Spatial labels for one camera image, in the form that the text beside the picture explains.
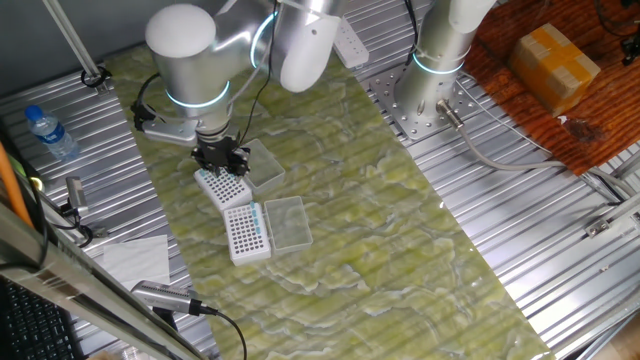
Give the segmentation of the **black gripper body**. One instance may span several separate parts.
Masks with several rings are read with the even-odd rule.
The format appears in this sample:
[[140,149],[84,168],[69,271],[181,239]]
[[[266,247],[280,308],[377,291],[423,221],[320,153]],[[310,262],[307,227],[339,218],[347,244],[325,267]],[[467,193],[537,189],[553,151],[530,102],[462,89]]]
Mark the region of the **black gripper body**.
[[216,141],[199,138],[195,149],[200,149],[211,165],[230,165],[232,153],[238,147],[234,138],[226,136]]

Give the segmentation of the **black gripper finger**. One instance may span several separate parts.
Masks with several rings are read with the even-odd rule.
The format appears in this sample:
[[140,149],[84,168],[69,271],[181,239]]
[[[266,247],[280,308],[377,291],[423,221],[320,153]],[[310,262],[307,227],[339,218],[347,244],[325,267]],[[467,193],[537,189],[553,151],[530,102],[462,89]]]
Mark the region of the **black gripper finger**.
[[249,171],[250,149],[248,147],[236,148],[231,156],[230,169],[235,176],[245,176]]
[[205,158],[203,152],[200,149],[194,149],[191,152],[191,157],[201,169],[205,171],[212,170],[211,163]]

